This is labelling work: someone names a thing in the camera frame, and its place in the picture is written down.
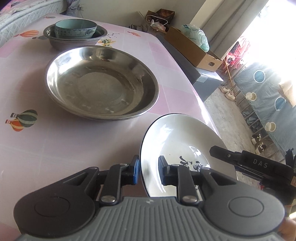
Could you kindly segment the person's right hand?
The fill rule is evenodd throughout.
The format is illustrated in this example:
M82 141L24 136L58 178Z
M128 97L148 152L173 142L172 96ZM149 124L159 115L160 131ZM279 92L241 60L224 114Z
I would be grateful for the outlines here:
M296 237L296 222L295 220L286 217L279 229L278 232L280 233L280 236L285 240L285 241L295 241Z

